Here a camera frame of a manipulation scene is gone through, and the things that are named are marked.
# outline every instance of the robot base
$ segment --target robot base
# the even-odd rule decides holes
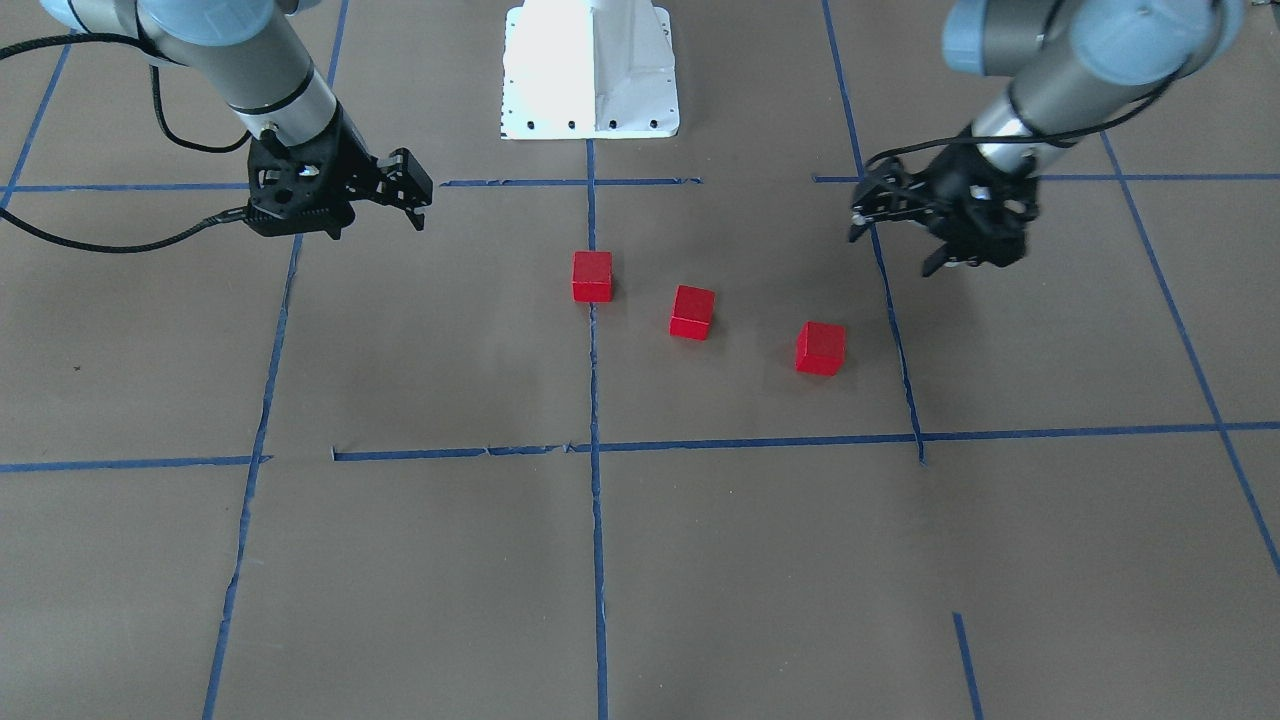
[[[507,13],[502,137],[634,140],[680,128],[671,15],[652,0],[526,0]]]

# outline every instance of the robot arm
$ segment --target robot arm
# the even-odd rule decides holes
[[[433,182],[413,155],[369,154],[285,14],[320,0],[41,0],[73,29],[141,40],[154,63],[195,68],[253,140],[246,223],[264,236],[338,238],[352,200],[399,208],[422,229]]]
[[[920,173],[896,156],[869,168],[850,241],[877,222],[913,220],[943,242],[925,277],[947,264],[1019,260],[1044,168],[1220,55],[1243,12],[1243,0],[960,0],[943,33],[947,64],[1012,81]]]

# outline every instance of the red block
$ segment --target red block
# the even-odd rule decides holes
[[[671,334],[689,340],[707,340],[712,329],[716,293],[682,284],[676,288],[676,305],[671,309]]]
[[[796,340],[796,370],[815,375],[835,375],[845,364],[845,328],[824,323],[805,323]]]
[[[613,254],[584,250],[573,254],[573,300],[608,302],[613,300]]]

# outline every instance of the blue tape line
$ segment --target blue tape line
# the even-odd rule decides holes
[[[40,132],[40,123],[45,120],[45,113],[49,111],[49,104],[54,99],[54,90],[58,87],[58,81],[63,77],[63,69],[67,67],[67,58],[72,53],[70,45],[64,45],[63,51],[58,55],[58,64],[54,65],[54,73],[49,77],[49,85],[45,86],[45,96],[40,100],[40,108],[36,109],[36,117],[31,119],[31,128],[27,129],[27,138],[22,142],[22,152],[18,154],[18,161],[13,167],[13,173],[9,174],[9,182],[4,188],[4,197],[0,197],[0,208],[8,208],[9,201],[13,200],[13,191],[18,187],[18,178],[22,177],[22,170],[27,167],[27,159],[31,156],[31,149],[36,143],[36,133]]]
[[[978,430],[960,433],[924,433],[927,442],[965,442],[984,439],[1033,439],[1071,437],[1164,436],[1180,433],[1216,433],[1217,425],[1201,423],[1185,425],[1126,425],[1110,428],[1044,428],[1034,430]]]
[[[1121,177],[1138,182],[1276,181],[1280,179],[1280,173],[1170,173]]]
[[[13,462],[0,465],[0,475],[19,473],[68,473],[82,470],[148,470],[152,468],[200,468],[248,465],[248,455],[227,457],[159,457],[146,460],[82,460],[70,462]]]
[[[596,179],[595,184],[602,186],[622,186],[622,187],[645,187],[645,186],[664,186],[664,184],[704,184],[703,178],[612,178],[612,179]]]
[[[266,445],[266,428],[271,420],[271,405],[275,401],[275,378],[280,372],[280,356],[284,354],[284,331],[289,323],[289,301],[293,297],[293,278],[298,273],[298,255],[302,252],[302,236],[293,237],[293,252],[289,256],[289,272],[284,279],[284,295],[280,300],[280,314],[275,322],[275,340],[271,345],[271,363],[268,366],[266,387],[262,391],[262,418],[257,424],[257,434],[253,437],[253,456],[248,465],[248,478],[244,482],[244,501],[241,505],[239,534],[236,541],[236,569],[232,579],[227,584],[227,594],[223,598],[223,618],[218,625],[218,644],[214,647],[214,662],[209,671],[209,688],[205,692],[204,720],[214,719],[214,707],[218,703],[218,688],[223,676],[223,662],[227,659],[227,642],[230,638],[232,618],[236,615],[236,596],[239,592],[241,569],[244,565],[244,546],[248,542],[248,525],[252,519],[251,505],[257,495],[257,475],[266,456],[262,448]]]
[[[452,447],[443,450],[393,450],[374,452],[333,452],[334,462],[379,462],[388,460],[442,460],[449,457],[506,457],[512,455],[553,455],[582,452],[581,445],[522,445],[512,447]]]
[[[1226,429],[1238,430],[1280,430],[1280,423],[1228,423]]]
[[[1107,156],[1111,158],[1111,167],[1115,168],[1116,178],[1120,181],[1120,188],[1124,191],[1125,202],[1129,204],[1129,211],[1133,214],[1133,222],[1138,227],[1138,236],[1142,238],[1142,245],[1147,250],[1147,259],[1151,260],[1151,269],[1156,273],[1156,281],[1160,283],[1160,292],[1165,296],[1165,304],[1169,305],[1169,314],[1174,318],[1174,324],[1178,327],[1178,336],[1183,340],[1183,347],[1187,350],[1187,357],[1192,363],[1192,368],[1196,370],[1196,379],[1199,382],[1201,392],[1204,393],[1204,402],[1208,404],[1210,413],[1213,415],[1213,423],[1219,429],[1219,434],[1222,438],[1222,446],[1226,448],[1226,455],[1231,460],[1231,468],[1235,470],[1235,479],[1240,483],[1240,491],[1244,493],[1244,500],[1249,506],[1249,512],[1253,514],[1253,521],[1258,527],[1258,533],[1262,536],[1262,544],[1266,546],[1267,555],[1271,556],[1271,565],[1280,575],[1280,551],[1276,550],[1276,543],[1271,538],[1271,530],[1267,528],[1267,521],[1262,516],[1262,509],[1258,506],[1258,501],[1253,495],[1253,487],[1249,484],[1249,478],[1244,473],[1244,465],[1240,462],[1239,455],[1235,452],[1235,443],[1231,442],[1231,434],[1228,430],[1226,423],[1222,421],[1222,413],[1219,410],[1217,400],[1213,398],[1213,391],[1210,388],[1208,378],[1204,374],[1204,368],[1201,365],[1199,356],[1196,354],[1196,347],[1192,343],[1190,333],[1187,329],[1187,323],[1183,322],[1183,314],[1178,310],[1178,302],[1174,301],[1172,290],[1169,287],[1169,281],[1165,278],[1165,270],[1160,265],[1160,259],[1156,256],[1156,247],[1151,242],[1151,236],[1147,233],[1147,224],[1142,219],[1142,213],[1138,210],[1138,202],[1133,197],[1133,191],[1129,188],[1129,182],[1124,178],[1124,170],[1120,168],[1120,159],[1116,156],[1115,147],[1111,146],[1111,138],[1107,133],[1101,133],[1102,146],[1107,151]]]
[[[1046,182],[1115,182],[1117,176],[1102,173],[1079,173],[1061,176],[1041,176]],[[1206,182],[1206,181],[1280,181],[1280,173],[1190,173],[1190,174],[1137,174],[1119,176],[1130,182]],[[818,184],[856,184],[863,178],[855,176],[813,176]]]
[[[175,192],[198,190],[248,190],[244,182],[192,182],[166,184],[19,184],[14,192]]]
[[[595,141],[586,141],[586,249],[595,250]]]
[[[859,176],[865,176],[863,151],[858,145],[858,129],[854,124],[854,105],[849,101],[849,83],[845,82],[845,63],[840,59],[840,44],[836,41],[836,23],[831,19],[831,1],[822,0],[822,14],[827,20],[827,42],[831,44],[831,59],[836,63],[836,83],[840,85],[840,100],[845,104],[845,123],[849,124],[849,145],[854,151],[854,167]]]
[[[347,37],[347,10],[351,9],[351,0],[342,0],[338,9],[338,29],[333,35],[333,50],[329,51],[329,73],[325,78],[329,85],[338,77],[338,58],[342,56],[342,41]]]
[[[595,565],[595,683],[599,720],[609,720],[609,653],[604,614],[604,510],[600,501],[600,383],[596,307],[591,304],[591,546]]]
[[[440,187],[586,187],[585,179],[454,179]]]
[[[595,141],[586,141],[586,246],[595,250]],[[595,571],[595,708],[599,720],[609,720],[609,652],[604,615],[604,506],[600,500],[600,346],[598,309],[590,304],[591,360],[591,557]]]
[[[666,450],[740,450],[740,448],[753,448],[753,447],[823,447],[823,446],[847,446],[847,445],[888,445],[888,443],[906,443],[906,442],[915,442],[915,436],[901,433],[901,434],[882,434],[882,436],[605,442],[600,445],[600,452],[654,452]]]
[[[876,266],[879,269],[881,282],[884,284],[884,304],[888,307],[888,327],[893,333],[893,345],[897,347],[897,361],[902,370],[902,391],[906,393],[906,410],[911,418],[911,432],[915,433],[916,452],[920,465],[927,464],[924,452],[924,433],[920,430],[920,413],[915,406],[915,391],[911,388],[911,370],[906,364],[906,347],[902,345],[902,331],[897,324],[897,309],[893,305],[893,291],[888,283],[888,270],[884,268],[884,251],[881,246],[879,232],[872,227],[872,249],[876,251]]]
[[[858,124],[854,122],[854,106],[849,101],[849,83],[845,82],[845,65],[840,59],[840,44],[836,41],[836,24],[831,19],[831,1],[822,0],[822,14],[827,22],[827,42],[831,44],[831,59],[836,64],[836,82],[840,85],[840,99],[845,104],[845,123],[849,126],[849,145],[854,151],[854,167],[859,176],[865,176],[861,143],[858,142]],[[925,464],[924,438],[920,432],[920,414],[915,406],[915,391],[911,388],[911,372],[906,363],[906,347],[902,346],[902,331],[897,324],[897,310],[893,306],[893,290],[890,286],[888,270],[884,268],[884,251],[881,247],[879,233],[872,228],[872,247],[876,251],[876,266],[884,284],[884,302],[888,310],[888,325],[897,346],[897,359],[902,369],[902,392],[906,396],[906,411],[911,419],[911,432],[915,433],[916,451],[920,464]]]
[[[595,184],[608,187],[663,187],[678,184],[705,184],[703,178],[596,178],[595,177],[595,141],[586,141],[589,147],[589,164],[586,178],[511,178],[511,179],[452,179],[440,183],[440,187],[591,187]]]
[[[973,655],[969,652],[969,634],[964,629],[964,616],[951,614],[956,626],[956,642],[960,643],[960,661],[964,662],[964,679],[969,685],[969,705],[973,706],[973,720],[983,720],[982,696],[978,694],[978,675],[973,670]]]
[[[1226,425],[1233,432],[1280,430],[1280,421],[1231,423]],[[1098,438],[1129,436],[1165,436],[1216,433],[1219,427],[1212,423],[1187,423],[1165,425],[1112,425],[1096,428],[1032,428],[1012,430],[968,430],[951,433],[922,433],[924,442],[980,442],[1000,439],[1052,439],[1052,438]],[[676,439],[639,442],[602,442],[600,452],[662,452],[668,450],[740,450],[762,447],[826,447],[851,445],[896,445],[914,443],[914,433],[867,434],[867,436],[815,436],[815,437],[773,437],[773,438],[732,438],[732,439]],[[589,443],[582,445],[529,445],[515,447],[460,447],[444,450],[403,450],[383,452],[334,452],[337,462],[370,462],[383,460],[435,460],[447,457],[481,457],[503,455],[550,455],[556,452],[590,452]]]

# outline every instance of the black wire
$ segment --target black wire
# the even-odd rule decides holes
[[[143,53],[151,53],[152,49],[143,41],[129,37],[127,35],[115,35],[108,32],[88,32],[88,33],[76,33],[76,35],[55,35],[51,37],[37,37],[35,40],[27,40],[10,45],[8,47],[0,47],[0,60],[8,60],[14,55],[22,55],[23,53],[31,53],[32,50],[40,50],[44,47],[58,47],[60,45],[79,45],[83,42],[110,42],[116,45],[131,45],[142,50]],[[156,110],[159,113],[159,95],[156,95]],[[161,127],[164,127],[164,120],[161,119]],[[51,242],[61,247],[69,247],[72,250],[83,250],[84,252],[102,252],[108,255],[132,255],[137,252],[151,252],[152,250],[160,250],[163,247],[169,247],[170,245],[177,245],[188,237],[198,233],[200,231],[211,228],[214,225],[221,225],[225,223],[242,222],[247,217],[247,210],[244,208],[233,208],[230,210],[224,210],[216,215],[211,215],[200,220],[195,225],[184,229],[183,232],[166,237],[156,242],[148,242],[146,245],[125,245],[125,246],[113,246],[113,245],[95,245],[91,242],[79,242],[74,240],[68,240],[65,237],[54,234],[47,231],[42,231],[36,225],[18,218],[9,210],[0,208],[0,219],[5,219],[20,231],[24,231],[45,242]]]
[[[1137,108],[1134,108],[1133,110],[1129,110],[1128,113],[1125,113],[1124,115],[1120,115],[1119,118],[1107,120],[1105,123],[1100,123],[1100,124],[1091,126],[1091,127],[1087,127],[1087,128],[1068,131],[1068,132],[1055,132],[1055,133],[1050,133],[1050,135],[1032,135],[1032,136],[964,136],[964,135],[957,135],[957,136],[954,136],[954,137],[940,137],[937,140],[929,140],[929,141],[925,141],[925,142],[916,142],[915,145],[904,145],[902,147],[891,147],[891,149],[888,149],[888,150],[886,150],[883,152],[877,152],[876,155],[872,155],[872,159],[867,160],[867,163],[864,163],[864,165],[869,168],[869,167],[874,165],[876,163],[879,163],[881,160],[884,160],[887,158],[893,158],[895,155],[906,155],[909,152],[919,152],[922,150],[929,150],[929,149],[933,149],[933,147],[942,147],[945,145],[1039,145],[1039,143],[1043,143],[1043,142],[1064,142],[1064,141],[1068,141],[1068,140],[1079,140],[1082,137],[1088,137],[1091,135],[1097,135],[1100,132],[1105,132],[1105,131],[1108,131],[1108,129],[1111,129],[1111,128],[1114,128],[1116,126],[1120,126],[1121,123],[1126,123],[1126,122],[1134,119],[1135,117],[1138,117],[1138,114],[1140,114],[1147,108],[1151,108],[1157,100],[1160,100],[1165,95],[1165,91],[1167,91],[1169,87],[1171,85],[1174,85],[1174,81],[1178,79],[1178,74],[1180,72],[1181,72],[1181,68],[1179,68],[1178,72],[1175,72],[1175,73],[1170,74],[1167,78],[1165,78],[1164,82],[1160,83],[1160,86],[1157,86],[1155,90],[1152,90],[1151,92],[1148,92],[1146,96],[1143,96],[1140,99],[1142,104],[1139,104]]]
[[[51,242],[51,243],[59,245],[61,247],[70,247],[72,250],[83,250],[86,252],[101,252],[101,254],[105,254],[105,255],[134,255],[134,254],[138,254],[138,252],[151,252],[152,250],[160,250],[163,247],[169,247],[170,245],[178,245],[179,242],[187,240],[188,237],[196,234],[197,232],[207,229],[207,228],[211,228],[214,225],[221,225],[221,224],[225,224],[225,223],[237,223],[237,222],[241,222],[241,220],[244,219],[244,217],[246,217],[244,208],[232,208],[230,210],[223,210],[221,213],[219,213],[216,215],[211,215],[209,218],[205,218],[204,220],[200,220],[195,225],[192,225],[192,227],[182,231],[180,233],[178,233],[178,234],[175,234],[173,237],[166,237],[166,238],[156,241],[156,242],[148,242],[146,245],[115,246],[115,245],[93,245],[91,242],[78,242],[78,241],[74,241],[74,240],[67,240],[65,237],[56,236],[56,234],[54,234],[51,232],[42,231],[42,229],[40,229],[40,228],[37,228],[37,227],[35,227],[35,225],[24,222],[23,219],[15,217],[9,210],[5,210],[4,208],[0,208],[0,218],[4,218],[5,220],[9,220],[14,225],[17,225],[19,229],[26,231],[26,232],[28,232],[28,233],[38,237],[40,240],[44,240],[45,242]]]
[[[0,49],[0,60],[8,60],[14,55],[22,55],[23,53],[31,53],[32,50],[40,50],[44,47],[58,47],[59,45],[79,45],[82,42],[113,42],[116,45],[132,45],[143,53],[150,50],[146,42],[136,37],[129,37],[127,35],[115,35],[111,32],[81,32],[74,35],[55,35],[51,37],[37,37],[35,40],[27,40],[10,45],[8,47]]]
[[[237,140],[236,142],[215,147],[210,145],[201,145],[198,142],[192,142],[189,140],[183,140],[177,135],[174,135],[174,132],[169,129],[169,123],[164,118],[164,102],[160,100],[160,68],[155,65],[151,65],[151,106],[155,108],[156,122],[160,124],[160,132],[163,132],[164,136],[168,137],[170,142],[173,142],[179,147],[186,147],[187,150],[197,150],[200,152],[210,152],[210,154],[234,152],[241,147],[243,147],[244,143],[248,142],[251,137],[253,137],[250,132],[246,131],[244,135],[242,135],[241,138]]]

